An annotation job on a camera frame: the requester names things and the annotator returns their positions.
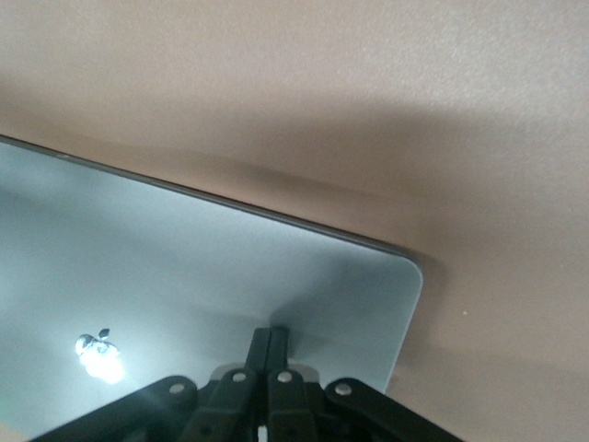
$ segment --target screw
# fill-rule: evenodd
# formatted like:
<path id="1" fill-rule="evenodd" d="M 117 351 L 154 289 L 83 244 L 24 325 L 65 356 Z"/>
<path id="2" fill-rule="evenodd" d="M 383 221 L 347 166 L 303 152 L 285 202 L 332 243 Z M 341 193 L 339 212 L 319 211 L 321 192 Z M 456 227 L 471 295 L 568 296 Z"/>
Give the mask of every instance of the screw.
<path id="1" fill-rule="evenodd" d="M 335 392 L 340 396 L 350 396 L 352 394 L 352 387 L 348 384 L 338 384 L 335 386 Z"/>
<path id="2" fill-rule="evenodd" d="M 277 379 L 279 382 L 287 383 L 287 382 L 290 382 L 291 380 L 293 380 L 293 375 L 291 375 L 291 373 L 289 371 L 282 371 L 281 373 L 278 374 Z"/>
<path id="3" fill-rule="evenodd" d="M 246 374 L 241 371 L 238 371 L 235 375 L 233 375 L 234 382 L 243 382 L 244 380 L 246 380 L 246 378 Z"/>

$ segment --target glowing apple logo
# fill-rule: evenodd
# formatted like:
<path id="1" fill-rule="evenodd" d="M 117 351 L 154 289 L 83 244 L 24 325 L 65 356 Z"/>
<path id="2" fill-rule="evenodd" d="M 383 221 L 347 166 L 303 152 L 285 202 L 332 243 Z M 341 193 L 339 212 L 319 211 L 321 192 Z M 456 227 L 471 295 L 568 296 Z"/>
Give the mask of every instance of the glowing apple logo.
<path id="1" fill-rule="evenodd" d="M 114 344 L 106 341 L 109 334 L 109 329 L 102 329 L 98 338 L 83 334 L 75 342 L 75 352 L 88 375 L 116 384 L 125 376 L 125 371 L 119 359 L 121 352 Z"/>

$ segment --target black metal arm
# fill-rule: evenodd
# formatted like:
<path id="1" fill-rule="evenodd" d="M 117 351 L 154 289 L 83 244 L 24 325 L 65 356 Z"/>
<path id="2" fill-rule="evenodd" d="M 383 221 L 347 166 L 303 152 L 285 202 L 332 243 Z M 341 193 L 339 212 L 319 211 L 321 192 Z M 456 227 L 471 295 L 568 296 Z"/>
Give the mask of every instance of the black metal arm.
<path id="1" fill-rule="evenodd" d="M 257 329 L 243 367 L 198 390 L 184 377 L 144 389 L 31 442 L 460 442 L 363 382 L 344 378 L 323 390 L 287 361 L 288 330 Z"/>

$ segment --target silver screw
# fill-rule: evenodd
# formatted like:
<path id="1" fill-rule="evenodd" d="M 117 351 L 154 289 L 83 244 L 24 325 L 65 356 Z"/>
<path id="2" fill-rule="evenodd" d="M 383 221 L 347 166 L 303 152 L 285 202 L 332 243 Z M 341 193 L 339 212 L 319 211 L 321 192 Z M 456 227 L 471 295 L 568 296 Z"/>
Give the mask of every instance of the silver screw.
<path id="1" fill-rule="evenodd" d="M 170 394 L 180 394 L 184 391 L 184 384 L 174 384 L 169 388 Z"/>
<path id="2" fill-rule="evenodd" d="M 340 396 L 350 396 L 352 394 L 352 387 L 348 384 L 338 384 L 335 386 L 335 392 Z"/>
<path id="3" fill-rule="evenodd" d="M 233 375 L 234 382 L 243 382 L 244 380 L 246 380 L 246 378 L 247 378 L 246 374 L 241 371 L 239 371 L 235 375 Z"/>
<path id="4" fill-rule="evenodd" d="M 287 382 L 290 382 L 291 380 L 293 380 L 293 375 L 291 375 L 291 373 L 289 371 L 282 371 L 281 373 L 278 374 L 277 379 L 279 382 L 287 383 Z"/>

